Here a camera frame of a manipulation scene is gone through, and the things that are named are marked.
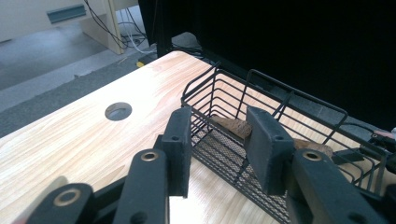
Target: wire mesh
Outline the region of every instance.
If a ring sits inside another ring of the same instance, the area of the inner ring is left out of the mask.
[[[262,78],[264,84],[252,84],[254,76]],[[247,106],[257,106],[271,113],[291,137],[331,147],[333,157],[343,161],[339,169],[350,183],[377,194],[383,188],[383,160],[374,160],[357,150],[365,146],[380,153],[381,149],[341,128],[347,119],[346,111],[258,71],[251,70],[247,80],[242,80],[211,68],[188,84],[181,102],[192,107],[192,155],[281,223],[290,222],[285,196],[262,193],[246,159],[243,139],[219,126],[212,116],[245,120]],[[337,154],[339,150],[353,151],[362,160],[351,161]]]

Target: cable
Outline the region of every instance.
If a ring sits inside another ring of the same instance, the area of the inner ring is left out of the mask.
[[[134,27],[137,28],[137,32],[140,33],[141,35],[143,35],[144,37],[146,37],[146,35],[145,35],[143,32],[141,32],[141,30],[140,30],[139,27],[137,26],[136,22],[134,21],[134,17],[132,16],[132,13],[131,13],[131,11],[129,10],[129,8],[128,8],[128,9],[125,9],[125,12],[129,12],[129,14],[126,13],[128,22],[129,22],[129,17],[131,17],[131,20],[133,21],[132,23],[134,24]],[[134,42],[134,37],[133,37],[133,35],[132,35],[132,32],[129,33],[128,29],[126,29],[126,31],[127,31],[128,36],[129,36],[129,39],[130,39],[131,42],[132,42],[132,45],[134,46],[134,48],[135,48],[137,51],[139,51],[139,52],[141,52],[141,53],[144,53],[144,54],[150,54],[150,53],[154,53],[154,52],[157,51],[156,49],[149,50],[149,51],[144,51],[144,50],[140,49],[140,48],[136,45],[136,43]]]
[[[116,42],[116,44],[121,48],[121,49],[127,49],[128,45],[125,45],[124,42],[122,42],[122,40],[120,40],[116,35],[113,35],[113,33],[111,33],[110,30],[108,30],[107,26],[105,25],[105,23],[98,17],[98,15],[96,15],[96,13],[93,11],[93,9],[90,6],[90,3],[88,3],[88,0],[84,0],[85,4],[87,5],[91,16],[93,18],[93,20],[104,30],[106,31],[108,34],[111,35],[111,37],[113,38],[114,42]]]

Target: wooden table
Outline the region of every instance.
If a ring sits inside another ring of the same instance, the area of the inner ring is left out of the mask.
[[[152,148],[186,84],[209,67],[172,52],[0,139],[0,220],[13,221],[56,177],[98,190],[125,176],[134,154]],[[124,120],[105,117],[125,102]],[[192,159],[188,199],[172,198],[171,223],[276,223]]]

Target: metal screw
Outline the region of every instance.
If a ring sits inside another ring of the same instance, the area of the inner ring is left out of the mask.
[[[64,196],[66,194],[72,194],[73,196],[71,198],[67,197],[65,198]],[[65,190],[64,192],[60,193],[56,198],[53,200],[53,204],[56,206],[67,206],[73,202],[75,202],[79,196],[81,195],[81,191],[79,189],[68,189]]]
[[[146,152],[140,158],[142,161],[155,161],[158,157],[160,156],[156,152]]]

